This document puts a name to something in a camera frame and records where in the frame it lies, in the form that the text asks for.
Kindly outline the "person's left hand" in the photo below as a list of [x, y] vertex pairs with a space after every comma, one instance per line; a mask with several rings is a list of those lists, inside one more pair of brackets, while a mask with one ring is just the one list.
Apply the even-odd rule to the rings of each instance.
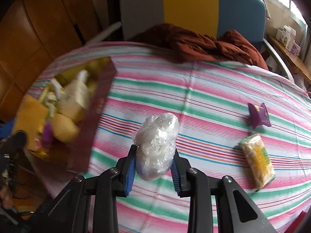
[[6, 185], [3, 185], [1, 187], [0, 197], [2, 207], [4, 207], [5, 209], [11, 209], [13, 207], [12, 193]]

